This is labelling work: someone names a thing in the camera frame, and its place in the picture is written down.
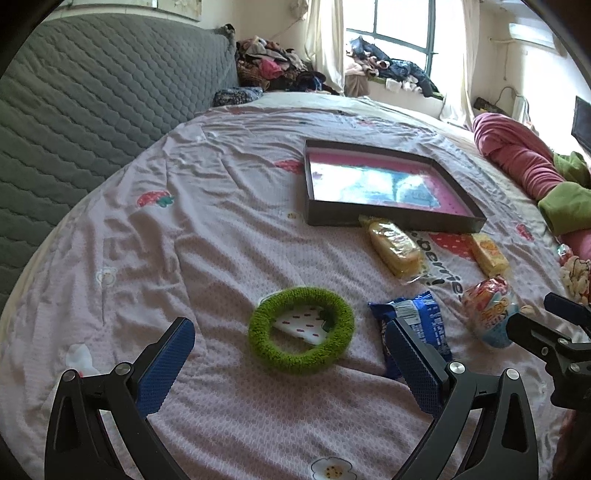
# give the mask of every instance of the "blue snack package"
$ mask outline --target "blue snack package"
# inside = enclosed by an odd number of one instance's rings
[[[422,342],[433,345],[446,362],[452,361],[452,352],[447,345],[441,311],[431,292],[421,293],[412,300],[401,297],[389,303],[370,302],[368,305],[381,330],[382,348],[386,359],[384,375],[386,378],[398,380],[402,377],[398,365],[386,348],[384,338],[386,325],[394,318],[407,322]]]

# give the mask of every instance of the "white curtain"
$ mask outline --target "white curtain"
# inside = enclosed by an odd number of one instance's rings
[[[456,25],[448,24],[446,30],[456,33],[456,41],[446,55],[450,59],[450,64],[446,65],[450,76],[440,119],[471,129],[474,112],[470,99],[480,37],[480,0],[454,0],[453,3]]]
[[[310,0],[306,22],[306,56],[326,84],[343,93],[345,85],[345,21],[343,0]]]

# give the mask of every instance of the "green cloth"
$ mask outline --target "green cloth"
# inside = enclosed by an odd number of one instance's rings
[[[570,155],[555,153],[554,166],[566,181],[573,181],[586,189],[591,188],[589,168],[580,153],[572,152]]]
[[[583,156],[554,154],[554,166],[566,181],[538,203],[550,231],[560,236],[591,228],[591,175]]]
[[[540,200],[538,208],[556,236],[591,228],[591,190],[564,181]]]

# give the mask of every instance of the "pink blanket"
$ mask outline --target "pink blanket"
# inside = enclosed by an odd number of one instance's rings
[[[540,201],[564,178],[554,167],[554,154],[525,125],[498,113],[484,113],[473,125],[478,150],[500,166],[527,194]],[[579,230],[560,237],[575,255],[591,260],[591,230]]]

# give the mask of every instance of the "yellow snack package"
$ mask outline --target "yellow snack package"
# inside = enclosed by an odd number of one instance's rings
[[[509,262],[487,234],[473,233],[467,239],[470,250],[484,275],[493,278],[503,275],[509,268]]]
[[[426,272],[423,251],[394,222],[364,215],[359,221],[368,230],[376,252],[396,277],[410,282]]]

